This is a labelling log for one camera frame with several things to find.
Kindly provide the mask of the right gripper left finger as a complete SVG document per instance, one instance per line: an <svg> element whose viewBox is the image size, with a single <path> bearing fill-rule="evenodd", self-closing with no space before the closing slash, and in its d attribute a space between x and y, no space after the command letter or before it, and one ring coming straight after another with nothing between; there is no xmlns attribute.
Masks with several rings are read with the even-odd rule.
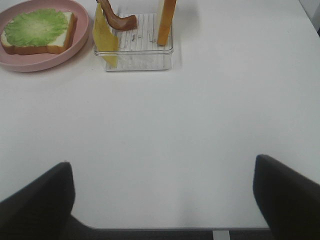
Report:
<svg viewBox="0 0 320 240"><path fill-rule="evenodd" d="M75 202L71 164L60 162L1 201L2 240L57 240Z"/></svg>

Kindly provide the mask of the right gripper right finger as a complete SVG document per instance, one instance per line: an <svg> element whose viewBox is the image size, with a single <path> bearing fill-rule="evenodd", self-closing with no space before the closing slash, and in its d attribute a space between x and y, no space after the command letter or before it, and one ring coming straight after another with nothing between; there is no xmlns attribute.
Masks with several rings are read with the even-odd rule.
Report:
<svg viewBox="0 0 320 240"><path fill-rule="evenodd" d="M269 155L256 157L253 195L276 240L320 238L320 186Z"/></svg>

